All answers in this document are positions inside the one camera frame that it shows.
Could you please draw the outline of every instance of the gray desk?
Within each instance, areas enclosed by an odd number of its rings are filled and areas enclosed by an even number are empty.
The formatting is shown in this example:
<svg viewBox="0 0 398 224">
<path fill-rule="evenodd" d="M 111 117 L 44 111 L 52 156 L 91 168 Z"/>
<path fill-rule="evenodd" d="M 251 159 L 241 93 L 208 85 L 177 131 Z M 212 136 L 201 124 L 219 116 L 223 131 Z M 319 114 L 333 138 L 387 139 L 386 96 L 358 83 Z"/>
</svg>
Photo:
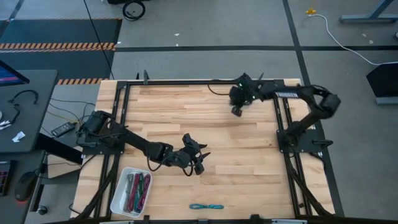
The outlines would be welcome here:
<svg viewBox="0 0 398 224">
<path fill-rule="evenodd" d="M 39 133 L 57 81 L 57 71 L 26 70 L 20 72 L 30 80 L 29 84 L 0 87 L 0 101 L 3 108 L 7 110 L 0 109 L 4 113 L 3 120 L 12 119 L 14 116 L 15 111 L 8 111 L 10 107 L 5 104 L 16 93 L 23 90 L 35 90 L 39 94 L 39 100 L 37 105 L 33 105 L 33 93 L 21 94 L 14 102 L 20 105 L 21 113 L 19 117 L 11 127 L 0 131 L 0 161 L 17 161 L 7 195 L 0 197 L 1 223 L 24 223 L 28 209 L 30 211 L 37 209 L 44 187 L 41 183 L 42 179 L 37 179 L 34 194 L 26 202 L 18 202 L 14 197 L 14 190 L 22 174 L 42 166 L 46 151 L 78 164 L 82 162 L 79 151 Z M 13 143 L 11 139 L 19 131 L 23 131 L 26 137 L 18 143 Z"/>
</svg>

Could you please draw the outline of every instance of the chair wheel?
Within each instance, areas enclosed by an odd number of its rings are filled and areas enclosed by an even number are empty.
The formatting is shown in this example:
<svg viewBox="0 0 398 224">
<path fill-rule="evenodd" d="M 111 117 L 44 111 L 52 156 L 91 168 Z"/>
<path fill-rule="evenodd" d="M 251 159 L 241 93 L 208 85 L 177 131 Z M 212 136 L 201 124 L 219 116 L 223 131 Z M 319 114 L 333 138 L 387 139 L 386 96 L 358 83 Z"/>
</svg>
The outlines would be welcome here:
<svg viewBox="0 0 398 224">
<path fill-rule="evenodd" d="M 39 205 L 39 208 L 37 209 L 37 213 L 41 214 L 41 215 L 45 215 L 49 210 L 47 209 L 46 206 L 43 205 Z"/>
</svg>

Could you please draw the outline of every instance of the small yellow object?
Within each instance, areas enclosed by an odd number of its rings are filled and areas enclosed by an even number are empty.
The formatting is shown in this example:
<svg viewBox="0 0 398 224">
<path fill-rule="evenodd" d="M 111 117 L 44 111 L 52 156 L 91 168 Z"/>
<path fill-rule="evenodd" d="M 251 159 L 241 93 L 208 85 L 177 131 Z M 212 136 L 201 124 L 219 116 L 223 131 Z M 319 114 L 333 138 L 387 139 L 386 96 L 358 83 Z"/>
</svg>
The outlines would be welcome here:
<svg viewBox="0 0 398 224">
<path fill-rule="evenodd" d="M 317 11 L 315 9 L 313 9 L 312 7 L 310 7 L 305 13 L 307 13 L 307 14 L 315 14 L 315 13 L 317 13 Z"/>
</svg>

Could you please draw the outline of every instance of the gray floor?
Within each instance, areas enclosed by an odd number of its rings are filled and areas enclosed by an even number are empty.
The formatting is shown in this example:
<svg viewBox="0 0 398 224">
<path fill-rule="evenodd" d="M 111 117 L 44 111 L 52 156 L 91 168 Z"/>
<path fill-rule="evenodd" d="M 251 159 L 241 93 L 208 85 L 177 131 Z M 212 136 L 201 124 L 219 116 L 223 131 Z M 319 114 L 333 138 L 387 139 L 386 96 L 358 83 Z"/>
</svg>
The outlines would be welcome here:
<svg viewBox="0 0 398 224">
<path fill-rule="evenodd" d="M 330 30 L 344 45 L 397 45 L 393 34 L 398 24 L 340 24 L 342 14 L 365 14 L 378 0 L 289 0 L 302 46 L 335 46 L 326 34 L 325 21 L 308 18 L 313 6 L 327 16 Z M 0 2 L 0 19 L 9 16 L 17 1 Z M 121 17 L 121 6 L 87 0 L 95 18 Z M 249 0 L 152 0 L 145 2 L 147 13 L 136 22 L 123 21 L 118 47 L 167 47 L 209 45 L 292 46 L 282 1 Z M 388 13 L 398 13 L 394 2 Z M 87 18 L 81 0 L 25 0 L 16 19 Z M 395 51 L 361 52 L 374 62 L 398 60 Z M 304 52 L 310 80 L 337 93 L 342 104 L 336 116 L 323 122 L 331 161 L 348 217 L 398 220 L 395 190 L 398 179 L 394 137 L 398 134 L 398 107 L 377 106 L 366 81 L 372 65 L 350 52 Z M 294 51 L 192 51 L 116 52 L 113 72 L 117 79 L 135 78 L 147 70 L 152 79 L 236 78 L 243 72 L 253 77 L 301 78 Z M 56 86 L 53 97 L 94 102 L 98 85 Z M 83 104 L 54 103 L 81 116 Z M 53 108 L 49 111 L 68 116 Z M 51 130 L 65 121 L 48 114 L 43 127 Z M 26 223 L 42 223 L 68 218 L 75 185 L 48 186 L 42 204 L 45 216 L 29 214 Z"/>
</svg>

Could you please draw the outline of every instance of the white cable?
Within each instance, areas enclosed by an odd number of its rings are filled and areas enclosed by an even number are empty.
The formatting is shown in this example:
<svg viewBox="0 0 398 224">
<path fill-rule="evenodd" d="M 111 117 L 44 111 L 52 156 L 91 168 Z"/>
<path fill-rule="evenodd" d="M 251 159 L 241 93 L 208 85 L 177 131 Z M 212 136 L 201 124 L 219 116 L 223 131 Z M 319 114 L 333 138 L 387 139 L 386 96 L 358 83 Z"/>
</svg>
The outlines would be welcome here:
<svg viewBox="0 0 398 224">
<path fill-rule="evenodd" d="M 371 65 L 386 65 L 386 64 L 398 63 L 398 62 L 373 63 L 373 62 L 369 61 L 368 59 L 366 59 L 365 57 L 363 57 L 360 53 L 358 53 L 358 52 L 356 52 L 356 51 L 354 51 L 354 50 L 351 50 L 351 49 L 348 49 L 348 48 L 344 47 L 343 45 L 341 45 L 341 44 L 336 40 L 336 38 L 335 38 L 335 37 L 330 33 L 330 31 L 329 31 L 328 19 L 327 19 L 325 16 L 319 15 L 319 14 L 308 15 L 308 16 L 309 16 L 309 17 L 314 17 L 314 16 L 322 17 L 322 18 L 326 21 L 326 31 L 327 31 L 328 34 L 331 36 L 331 38 L 333 38 L 333 40 L 334 40 L 340 47 L 342 47 L 343 49 L 348 50 L 348 51 L 350 51 L 350 52 L 352 52 L 352 53 L 354 53 L 354 54 L 360 56 L 363 60 L 367 61 L 367 63 L 369 63 L 369 64 L 371 64 Z"/>
</svg>

